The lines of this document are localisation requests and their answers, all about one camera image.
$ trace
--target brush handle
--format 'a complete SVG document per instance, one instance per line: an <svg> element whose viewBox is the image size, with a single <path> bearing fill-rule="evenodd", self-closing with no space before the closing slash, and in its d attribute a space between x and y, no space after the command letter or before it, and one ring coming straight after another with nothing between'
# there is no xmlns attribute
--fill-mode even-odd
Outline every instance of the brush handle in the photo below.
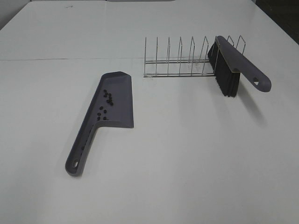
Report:
<svg viewBox="0 0 299 224"><path fill-rule="evenodd" d="M259 91L270 91L270 79L234 48L223 36L217 36L216 43L232 72L242 73Z"/></svg>

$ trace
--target wire dish rack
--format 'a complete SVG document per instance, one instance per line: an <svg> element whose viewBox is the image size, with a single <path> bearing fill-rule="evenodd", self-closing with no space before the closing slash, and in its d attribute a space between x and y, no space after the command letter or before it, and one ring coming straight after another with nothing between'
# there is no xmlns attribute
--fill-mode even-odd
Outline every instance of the wire dish rack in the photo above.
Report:
<svg viewBox="0 0 299 224"><path fill-rule="evenodd" d="M240 35L235 46L235 42L229 35L227 41L229 41L236 49L238 49L240 40L243 42L242 54L244 53L246 42ZM189 47L189 56L182 56L183 41L182 37L179 38L178 49L176 52L178 56L170 57L171 44L168 37L167 53L166 57L160 57L158 55L158 37L156 44L156 57L147 58L147 38L145 38L144 45L144 77L210 77L214 76L213 68L207 57L209 51L209 42L207 37L204 37L200 54L196 56L196 45L194 38L191 38L191 44Z"/></svg>

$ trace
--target black bristles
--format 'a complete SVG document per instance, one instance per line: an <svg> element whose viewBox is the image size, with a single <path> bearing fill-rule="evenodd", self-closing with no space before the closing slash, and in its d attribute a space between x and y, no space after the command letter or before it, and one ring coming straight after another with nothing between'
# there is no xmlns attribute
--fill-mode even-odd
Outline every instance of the black bristles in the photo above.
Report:
<svg viewBox="0 0 299 224"><path fill-rule="evenodd" d="M213 44L207 54L214 70L216 80L224 96L235 97L237 95L240 73L233 73L216 43Z"/></svg>

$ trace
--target gray dustpan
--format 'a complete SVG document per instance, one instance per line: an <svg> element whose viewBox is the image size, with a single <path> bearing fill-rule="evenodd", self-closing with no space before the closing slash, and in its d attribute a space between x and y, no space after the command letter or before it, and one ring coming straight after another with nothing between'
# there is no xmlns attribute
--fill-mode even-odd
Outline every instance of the gray dustpan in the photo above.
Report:
<svg viewBox="0 0 299 224"><path fill-rule="evenodd" d="M65 163L69 175L82 174L95 131L99 127L134 127L130 75L118 71L101 77Z"/></svg>

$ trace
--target hole in handle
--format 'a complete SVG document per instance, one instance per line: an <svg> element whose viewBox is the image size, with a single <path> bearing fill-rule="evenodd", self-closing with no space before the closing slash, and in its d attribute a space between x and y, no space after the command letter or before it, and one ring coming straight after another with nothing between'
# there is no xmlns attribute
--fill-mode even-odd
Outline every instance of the hole in handle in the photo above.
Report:
<svg viewBox="0 0 299 224"><path fill-rule="evenodd" d="M78 166L78 164L79 164L79 160L75 160L73 162L73 168L76 168Z"/></svg>
<svg viewBox="0 0 299 224"><path fill-rule="evenodd" d="M258 85L258 83L259 83L258 79L255 78L255 77L253 78L253 82L254 82L255 85Z"/></svg>

